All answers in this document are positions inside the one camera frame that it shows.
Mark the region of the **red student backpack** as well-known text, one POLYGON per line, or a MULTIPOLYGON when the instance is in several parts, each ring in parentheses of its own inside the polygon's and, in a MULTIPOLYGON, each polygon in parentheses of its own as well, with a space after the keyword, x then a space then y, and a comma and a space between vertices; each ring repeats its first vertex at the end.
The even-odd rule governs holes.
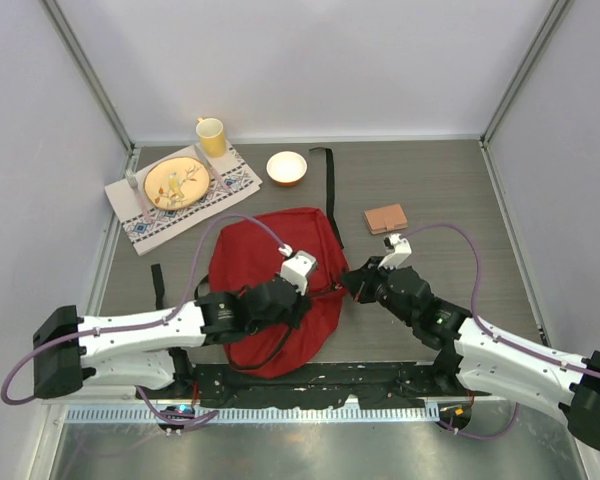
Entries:
POLYGON ((345 292, 340 277, 349 269, 334 217, 335 163, 326 148, 326 207, 299 207, 224 227, 204 277, 212 293, 228 293, 235 321, 208 336, 222 344, 236 371, 272 379, 305 365, 336 330, 345 292), (275 238, 290 241, 317 261, 307 293, 297 297, 277 274, 282 258, 275 238))

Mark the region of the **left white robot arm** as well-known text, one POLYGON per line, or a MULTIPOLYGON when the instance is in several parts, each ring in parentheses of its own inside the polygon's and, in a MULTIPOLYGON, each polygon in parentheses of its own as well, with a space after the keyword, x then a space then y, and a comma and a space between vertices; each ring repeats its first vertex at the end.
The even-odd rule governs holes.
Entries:
POLYGON ((193 375, 170 350, 236 343, 272 326, 295 328, 310 306, 307 281, 275 275, 180 309, 81 317, 74 306, 59 307, 33 336, 34 396, 64 397, 84 385, 139 385, 180 399, 191 391, 193 375))

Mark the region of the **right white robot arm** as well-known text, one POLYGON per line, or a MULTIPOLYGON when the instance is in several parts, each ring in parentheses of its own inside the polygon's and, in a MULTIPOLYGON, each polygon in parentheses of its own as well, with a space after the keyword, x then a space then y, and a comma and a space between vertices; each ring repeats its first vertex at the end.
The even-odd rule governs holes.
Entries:
POLYGON ((525 405, 600 452, 600 351, 582 357, 525 340, 435 296, 413 268, 387 269, 377 257, 341 283, 356 302, 381 305, 437 352, 431 380, 440 393, 464 388, 525 405))

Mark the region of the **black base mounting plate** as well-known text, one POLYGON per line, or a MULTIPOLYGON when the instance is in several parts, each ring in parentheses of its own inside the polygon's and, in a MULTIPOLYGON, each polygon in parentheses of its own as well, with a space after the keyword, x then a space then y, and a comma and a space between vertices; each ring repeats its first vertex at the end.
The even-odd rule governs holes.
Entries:
POLYGON ((420 407, 426 397, 465 397, 457 380, 414 362, 311 363, 273 379, 239 373, 226 364, 199 364, 151 400, 196 399, 212 409, 334 409, 354 396, 364 409, 420 407))

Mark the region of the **orange white bowl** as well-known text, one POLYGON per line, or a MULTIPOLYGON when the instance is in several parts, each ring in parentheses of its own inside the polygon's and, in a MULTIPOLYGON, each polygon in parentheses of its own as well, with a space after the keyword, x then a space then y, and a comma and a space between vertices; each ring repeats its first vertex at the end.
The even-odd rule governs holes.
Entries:
POLYGON ((268 177, 283 187, 297 185, 306 175, 307 169, 305 158, 292 151, 278 152, 271 156, 266 164, 268 177))

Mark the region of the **patterned cloth placemat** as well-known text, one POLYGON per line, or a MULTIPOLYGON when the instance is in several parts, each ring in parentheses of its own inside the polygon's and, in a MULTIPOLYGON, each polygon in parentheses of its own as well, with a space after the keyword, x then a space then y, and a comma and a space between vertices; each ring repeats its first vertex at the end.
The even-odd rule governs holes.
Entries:
POLYGON ((207 169, 211 176, 211 185, 204 197, 181 210, 158 209, 152 205, 144 192, 145 177, 158 162, 180 156, 195 157, 199 160, 193 145, 191 145, 155 161, 135 173, 140 192, 152 218, 150 225, 144 222, 142 212, 126 179, 105 187, 106 196, 124 232, 139 255, 148 253, 187 229, 245 200, 260 189, 261 179, 238 151, 231 144, 227 144, 226 152, 222 157, 209 161, 231 188, 230 195, 217 185, 216 180, 207 169))

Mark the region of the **yellow bird plate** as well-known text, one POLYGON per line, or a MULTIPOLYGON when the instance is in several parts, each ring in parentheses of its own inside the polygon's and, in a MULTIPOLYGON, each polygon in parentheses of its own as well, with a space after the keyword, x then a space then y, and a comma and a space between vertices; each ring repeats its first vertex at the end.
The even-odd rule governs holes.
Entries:
POLYGON ((144 180, 144 192, 156 208, 177 211, 204 197, 210 185, 211 176, 197 158, 180 156, 152 167, 144 180))

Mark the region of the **yellow mug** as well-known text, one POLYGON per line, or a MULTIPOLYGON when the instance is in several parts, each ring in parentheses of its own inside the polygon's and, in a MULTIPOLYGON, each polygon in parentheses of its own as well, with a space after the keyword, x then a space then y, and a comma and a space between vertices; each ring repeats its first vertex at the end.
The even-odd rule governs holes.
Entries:
POLYGON ((226 152, 226 138, 224 124, 217 118, 198 119, 196 134, 200 146, 208 157, 219 158, 226 152))

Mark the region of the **pink handled knife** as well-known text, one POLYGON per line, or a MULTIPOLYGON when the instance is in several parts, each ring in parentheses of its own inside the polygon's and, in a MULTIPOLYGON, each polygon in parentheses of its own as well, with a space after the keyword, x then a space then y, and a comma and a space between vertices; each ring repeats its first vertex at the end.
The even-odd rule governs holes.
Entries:
POLYGON ((194 144, 193 147, 199 157, 199 160, 205 164, 213 178, 216 180, 217 185, 221 187, 228 195, 230 195, 232 193, 231 188, 225 183, 222 175, 211 164, 206 155, 203 153, 202 149, 197 144, 194 144))

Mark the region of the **pink handled fork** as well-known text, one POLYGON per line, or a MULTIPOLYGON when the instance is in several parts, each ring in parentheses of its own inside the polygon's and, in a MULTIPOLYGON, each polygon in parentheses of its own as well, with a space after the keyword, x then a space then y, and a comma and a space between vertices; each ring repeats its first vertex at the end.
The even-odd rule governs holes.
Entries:
POLYGON ((146 202, 144 201, 142 194, 140 192, 139 183, 137 181, 136 175, 130 168, 127 168, 125 170, 125 179, 133 192, 133 195, 135 197, 137 205, 139 206, 139 208, 142 212, 144 222, 146 224, 150 225, 152 223, 151 215, 149 213, 146 202))

